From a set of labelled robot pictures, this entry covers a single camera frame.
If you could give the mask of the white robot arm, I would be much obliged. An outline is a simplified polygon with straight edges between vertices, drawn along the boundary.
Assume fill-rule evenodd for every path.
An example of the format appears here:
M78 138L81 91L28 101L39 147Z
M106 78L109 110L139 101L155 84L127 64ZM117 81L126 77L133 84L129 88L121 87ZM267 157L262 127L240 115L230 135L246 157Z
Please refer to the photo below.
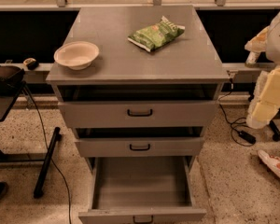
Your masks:
M262 29L245 44L250 52L246 63L255 64L259 55L264 52L266 58L276 64L271 72L262 71L254 89L246 124L253 129L268 125L280 109L280 12L270 25Z

